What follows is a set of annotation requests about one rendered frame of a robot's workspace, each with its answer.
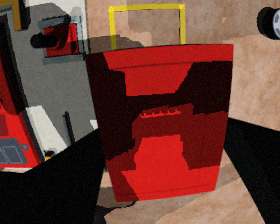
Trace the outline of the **black toy car tyre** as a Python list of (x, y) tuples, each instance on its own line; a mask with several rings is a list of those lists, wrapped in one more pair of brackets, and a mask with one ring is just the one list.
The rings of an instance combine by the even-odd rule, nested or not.
[(262, 21), (265, 34), (271, 39), (280, 39), (280, 8), (267, 11)]

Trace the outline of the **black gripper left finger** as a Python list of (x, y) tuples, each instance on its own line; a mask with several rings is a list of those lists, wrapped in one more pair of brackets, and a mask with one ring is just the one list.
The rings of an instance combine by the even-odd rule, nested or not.
[(0, 171), (0, 216), (24, 224), (94, 224), (105, 162), (97, 128), (25, 173)]

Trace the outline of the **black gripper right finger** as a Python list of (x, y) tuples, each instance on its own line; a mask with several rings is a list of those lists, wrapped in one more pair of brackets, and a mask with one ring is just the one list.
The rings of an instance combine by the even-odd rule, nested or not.
[(224, 149), (265, 224), (280, 224), (280, 131), (229, 118)]

